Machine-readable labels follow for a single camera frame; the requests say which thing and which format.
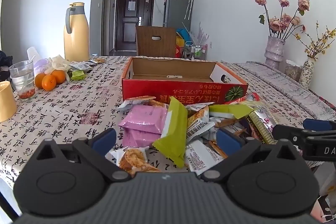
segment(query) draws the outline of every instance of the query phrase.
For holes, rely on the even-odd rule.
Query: pile of snacks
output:
[[[131,175],[138,171],[160,172],[147,163],[149,147],[156,148],[177,167],[187,166],[200,175],[238,151],[246,137],[275,143],[272,129],[277,119],[256,93],[227,105],[184,106],[174,97],[167,105],[153,96],[142,96],[125,100],[118,109],[128,111],[119,124],[125,128],[124,148],[109,154]]]

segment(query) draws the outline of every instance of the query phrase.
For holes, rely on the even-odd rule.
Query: yellow mug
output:
[[[8,120],[17,110],[11,83],[0,82],[0,122]]]

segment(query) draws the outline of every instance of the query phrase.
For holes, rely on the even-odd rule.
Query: refrigerator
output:
[[[188,7],[188,2],[189,0],[165,0],[163,26],[179,29],[184,28],[184,23],[187,30],[190,31],[191,15],[190,19],[188,20],[189,10],[186,19],[184,19]]]

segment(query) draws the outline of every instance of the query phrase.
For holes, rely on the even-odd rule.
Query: red cardboard box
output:
[[[132,57],[122,74],[123,99],[156,96],[169,103],[174,96],[184,105],[225,104],[245,96],[248,84],[216,62]]]

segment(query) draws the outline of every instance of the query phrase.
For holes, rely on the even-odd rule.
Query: orange fruit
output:
[[[54,75],[46,75],[42,79],[42,87],[45,91],[51,91],[56,86],[56,78]]]
[[[55,76],[56,83],[62,84],[65,81],[65,72],[63,70],[54,70],[51,75]]]
[[[38,75],[36,75],[35,79],[34,79],[34,83],[35,83],[35,86],[39,89],[42,89],[42,80],[43,78],[45,77],[45,74],[44,73],[39,73]]]

